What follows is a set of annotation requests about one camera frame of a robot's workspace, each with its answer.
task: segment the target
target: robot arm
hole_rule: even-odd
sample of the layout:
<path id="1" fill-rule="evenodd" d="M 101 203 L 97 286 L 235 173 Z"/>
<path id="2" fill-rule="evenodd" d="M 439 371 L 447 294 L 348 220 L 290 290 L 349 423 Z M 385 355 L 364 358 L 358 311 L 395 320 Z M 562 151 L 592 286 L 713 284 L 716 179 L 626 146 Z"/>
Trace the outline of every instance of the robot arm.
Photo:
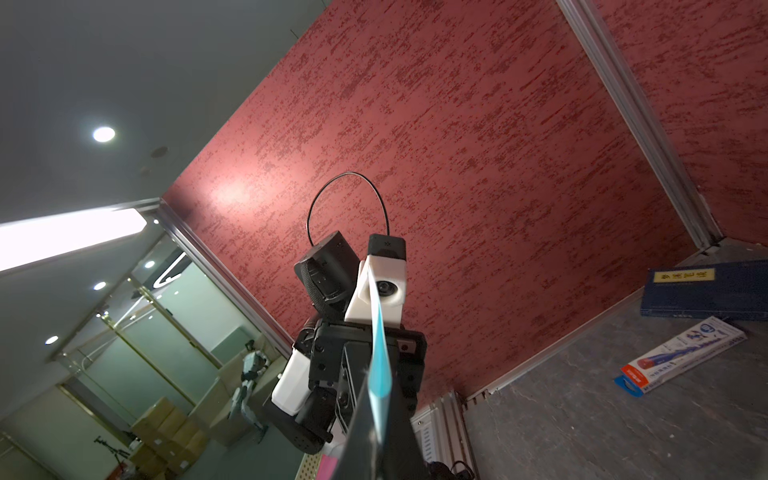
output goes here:
<path id="1" fill-rule="evenodd" d="M 368 269 L 381 298 L 393 374 L 382 445 L 375 436 L 371 439 L 373 420 L 366 392 L 372 352 Z M 456 478 L 447 468 L 433 472 L 424 465 L 409 421 L 418 402 L 427 344 L 422 333 L 401 326 L 406 242 L 372 235 L 368 256 L 360 262 L 337 231 L 315 245 L 294 271 L 318 315 L 301 330 L 280 381 L 264 403 L 267 418 L 309 454 L 333 441 L 332 427 L 340 426 L 347 442 L 334 480 Z M 443 476 L 445 470 L 450 476 Z"/>

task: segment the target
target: white product box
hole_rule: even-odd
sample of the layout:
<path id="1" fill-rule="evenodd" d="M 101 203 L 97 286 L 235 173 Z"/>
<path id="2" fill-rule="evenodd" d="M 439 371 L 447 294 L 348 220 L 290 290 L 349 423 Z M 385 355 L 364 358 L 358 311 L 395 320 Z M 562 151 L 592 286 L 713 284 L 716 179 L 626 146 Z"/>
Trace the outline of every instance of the white product box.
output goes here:
<path id="1" fill-rule="evenodd" d="M 614 381 L 630 394 L 642 396 L 744 340 L 744 332 L 711 316 L 621 367 L 623 375 Z"/>

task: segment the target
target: black cable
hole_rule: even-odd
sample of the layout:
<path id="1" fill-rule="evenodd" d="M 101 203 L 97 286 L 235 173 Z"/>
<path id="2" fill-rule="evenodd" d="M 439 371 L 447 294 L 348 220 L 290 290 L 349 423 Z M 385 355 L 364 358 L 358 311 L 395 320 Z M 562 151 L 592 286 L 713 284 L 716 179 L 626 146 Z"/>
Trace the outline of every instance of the black cable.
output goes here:
<path id="1" fill-rule="evenodd" d="M 389 216 L 387 216 L 386 214 L 386 207 L 384 206 L 384 200 L 382 200 L 381 194 L 376 189 L 376 185 L 374 185 L 372 181 L 368 180 L 368 177 L 366 177 L 365 175 L 350 171 L 350 172 L 344 172 L 343 174 L 338 174 L 334 178 L 328 180 L 328 183 L 323 185 L 323 188 L 321 188 L 320 191 L 317 192 L 317 195 L 315 195 L 314 200 L 312 200 L 312 204 L 310 205 L 310 211 L 306 215 L 306 235 L 309 237 L 310 245 L 313 247 L 315 246 L 315 243 L 312 241 L 312 234 L 310 233 L 310 218 L 312 216 L 312 209 L 315 207 L 315 202 L 317 202 L 317 199 L 319 198 L 323 190 L 326 189 L 326 187 L 328 187 L 330 184 L 340 179 L 341 177 L 345 177 L 346 175 L 356 175 L 357 177 L 362 178 L 363 180 L 368 182 L 368 185 L 370 185 L 373 191 L 376 192 L 376 196 L 379 198 L 379 203 L 381 203 L 382 205 L 382 210 L 384 210 L 384 221 L 386 222 L 386 234 L 389 235 Z"/>
<path id="2" fill-rule="evenodd" d="M 454 474 L 456 474 L 456 472 L 454 472 L 454 471 L 453 471 L 453 469 L 454 469 L 454 468 L 456 468 L 456 466 L 457 466 L 458 464 L 462 464 L 462 465 L 464 465 L 464 468 L 465 468 L 466 470 L 468 470 L 468 471 L 469 471 L 469 474 L 472 476 L 472 478 L 474 478 L 474 477 L 475 477 L 475 473 L 472 471 L 472 469 L 471 469 L 471 468 L 469 468 L 469 465 L 467 465 L 466 463 L 464 463 L 462 460 L 456 460 L 455 462 L 453 462 L 453 465 L 451 466 L 451 473 L 454 473 Z"/>

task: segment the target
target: pegboard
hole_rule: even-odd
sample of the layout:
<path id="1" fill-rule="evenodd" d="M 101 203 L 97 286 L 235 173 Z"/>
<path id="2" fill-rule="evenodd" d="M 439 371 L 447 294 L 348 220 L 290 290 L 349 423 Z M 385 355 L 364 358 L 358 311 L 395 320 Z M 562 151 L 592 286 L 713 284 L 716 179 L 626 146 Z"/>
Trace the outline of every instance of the pegboard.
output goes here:
<path id="1" fill-rule="evenodd" d="M 315 480 L 317 476 L 317 470 L 320 468 L 320 459 L 323 457 L 322 453 L 316 455 L 304 454 L 304 459 L 301 461 L 299 472 L 296 474 L 296 480 Z"/>

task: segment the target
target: box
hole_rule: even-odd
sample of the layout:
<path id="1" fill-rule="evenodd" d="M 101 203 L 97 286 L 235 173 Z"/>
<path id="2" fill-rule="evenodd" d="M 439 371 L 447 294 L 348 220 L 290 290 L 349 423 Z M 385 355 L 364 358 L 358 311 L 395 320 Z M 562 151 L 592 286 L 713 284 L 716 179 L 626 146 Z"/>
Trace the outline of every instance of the box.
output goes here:
<path id="1" fill-rule="evenodd" d="M 711 316 L 621 367 L 623 375 L 614 381 L 639 397 L 745 339 L 744 332 Z"/>
<path id="2" fill-rule="evenodd" d="M 153 478 L 167 468 L 167 463 L 160 458 L 148 445 L 142 444 L 131 457 L 131 463 L 136 465 L 136 469 L 149 478 Z"/>
<path id="3" fill-rule="evenodd" d="M 170 415 L 157 428 L 157 431 L 150 435 L 150 447 L 152 447 L 158 455 L 170 462 L 183 448 L 180 445 L 175 445 L 172 438 L 186 421 L 187 414 L 174 408 Z"/>
<path id="4" fill-rule="evenodd" d="M 185 473 L 197 461 L 197 456 L 192 455 L 187 450 L 182 450 L 176 455 L 174 460 L 168 462 L 168 469 L 179 475 Z"/>
<path id="5" fill-rule="evenodd" d="M 174 434 L 174 437 L 171 439 L 171 441 L 183 448 L 199 431 L 200 428 L 197 426 L 197 424 L 192 420 L 187 419 L 187 421 L 184 422 L 178 432 Z"/>
<path id="6" fill-rule="evenodd" d="M 203 454 L 203 450 L 208 445 L 208 437 L 205 436 L 205 432 L 202 430 L 192 436 L 185 449 L 192 452 L 195 456 L 199 457 Z"/>
<path id="7" fill-rule="evenodd" d="M 205 436 L 205 432 L 198 430 L 184 448 L 177 451 L 176 455 L 168 460 L 168 468 L 177 474 L 184 473 L 199 459 L 207 445 L 208 437 Z"/>
<path id="8" fill-rule="evenodd" d="M 768 320 L 768 260 L 651 270 L 644 316 Z"/>
<path id="9" fill-rule="evenodd" d="M 154 440 L 154 435 L 165 419 L 176 409 L 165 397 L 159 399 L 131 426 L 131 431 L 145 443 Z"/>

